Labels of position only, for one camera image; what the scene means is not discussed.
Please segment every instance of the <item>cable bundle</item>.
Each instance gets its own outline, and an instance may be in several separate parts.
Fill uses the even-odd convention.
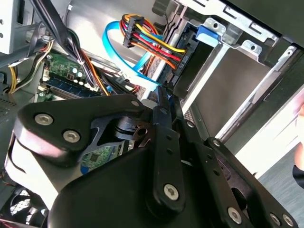
[[[136,14],[125,14],[122,16],[122,20],[119,22],[120,31],[124,37],[130,30],[130,18],[134,16],[139,17]],[[140,25],[139,23],[135,24],[134,32],[132,35],[132,45],[140,47],[145,51],[150,52],[152,55],[164,60],[173,69],[175,69],[176,65],[181,61],[182,53],[186,52],[186,50],[174,48],[158,39],[156,37],[158,35],[156,28],[147,19],[144,19],[143,25]]]
[[[77,34],[62,22],[53,4],[49,0],[30,0],[43,24],[55,38],[55,41],[83,68],[90,86],[98,85],[105,95],[109,95],[100,80],[88,56],[81,50]]]

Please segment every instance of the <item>capacitor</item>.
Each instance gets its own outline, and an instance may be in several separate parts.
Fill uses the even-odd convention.
[[[85,83],[86,83],[86,80],[84,78],[81,78],[80,81],[79,81],[79,84],[81,86],[83,86]]]
[[[80,80],[81,80],[81,78],[75,77],[74,80],[73,80],[73,82],[78,83],[78,82],[80,82]]]

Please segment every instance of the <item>metal bracket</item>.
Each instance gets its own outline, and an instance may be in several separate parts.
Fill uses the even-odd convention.
[[[265,42],[267,39],[273,41],[273,45],[278,41],[278,37],[259,26],[249,18],[235,11],[219,0],[176,0],[203,15],[217,15],[227,22],[237,26],[256,39]]]

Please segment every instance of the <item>silver screw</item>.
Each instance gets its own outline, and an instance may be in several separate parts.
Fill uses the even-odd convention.
[[[139,103],[137,103],[136,101],[131,101],[131,103],[137,107],[139,106]]]
[[[176,187],[171,184],[166,184],[163,188],[163,191],[165,195],[173,201],[177,201],[177,199],[179,198],[179,191],[177,191]]]
[[[217,140],[213,140],[214,145],[216,145],[217,147],[220,147],[220,144],[218,143]]]
[[[281,225],[280,220],[277,218],[277,216],[275,216],[273,213],[270,213],[270,217],[272,218],[272,220],[278,225]]]
[[[194,124],[193,124],[192,122],[190,122],[190,121],[187,121],[187,125],[188,125],[189,127],[194,127]]]
[[[164,113],[164,114],[167,114],[167,110],[164,109],[164,108],[161,108],[161,112]]]
[[[63,137],[69,143],[76,143],[80,140],[80,135],[77,132],[72,131],[72,130],[68,130],[68,131],[64,132]]]
[[[237,224],[242,223],[242,217],[236,209],[228,208],[228,214],[235,223],[237,223]]]
[[[43,125],[43,126],[48,126],[53,123],[53,118],[48,115],[48,114],[38,114],[35,116],[35,121],[36,123]]]
[[[290,227],[293,227],[293,226],[294,226],[293,221],[292,221],[287,215],[283,215],[283,219],[285,220],[285,222],[286,222]]]

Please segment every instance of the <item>black cable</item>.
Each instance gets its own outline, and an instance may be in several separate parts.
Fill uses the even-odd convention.
[[[125,24],[128,26],[128,22],[127,22],[126,19],[124,18],[125,15],[123,15],[122,21],[123,21],[123,23],[125,23]],[[121,28],[122,28],[123,32],[126,33],[126,30],[125,30],[125,28],[124,28],[122,25],[121,25]],[[139,35],[142,35],[142,36],[146,37],[147,39],[151,39],[151,38],[148,37],[146,34],[144,34],[139,28],[135,27],[135,31],[136,31],[137,33],[139,33]],[[161,44],[161,43],[158,42],[157,40],[154,40],[154,39],[153,39],[153,42],[156,43],[156,44],[158,44],[161,48],[164,48],[164,49],[166,49],[166,50],[168,50],[168,51],[174,53],[177,57],[182,57],[182,56],[183,56],[183,54],[181,54],[180,52],[177,52],[177,51],[174,51],[174,50],[172,50],[172,49],[167,48],[166,46],[164,46],[163,44]]]
[[[134,95],[130,90],[125,88],[122,84],[116,82],[116,76],[115,74],[112,74],[110,72],[105,72],[104,70],[95,67],[96,73],[98,76],[106,83],[108,84],[115,93],[123,93],[123,94],[132,94]]]
[[[33,32],[32,38],[30,39],[30,42],[29,42],[29,49],[28,49],[28,54],[27,54],[26,58],[32,56],[35,52],[35,47],[38,42],[41,25],[42,25],[42,22],[39,22]]]
[[[30,69],[28,75],[22,80],[20,81],[17,85],[16,85],[16,88],[19,88],[21,86],[23,86],[25,83],[27,83],[29,80],[32,79],[32,77],[34,76],[34,72],[35,72],[35,68],[36,68],[36,64],[38,62],[38,60],[44,55],[44,53],[41,53],[41,54],[38,54],[34,61],[33,61],[33,65],[32,65],[32,68]]]
[[[141,42],[139,39],[134,38],[134,41],[139,43],[140,45],[144,46],[145,48],[147,48],[151,52],[156,53],[156,55],[159,55],[159,56],[165,58],[166,60],[171,61],[173,64],[175,64],[175,65],[178,64],[178,61],[176,61],[175,59],[172,59],[172,58],[158,52],[157,50],[155,50],[155,49],[151,48],[150,46],[146,45],[145,43]]]

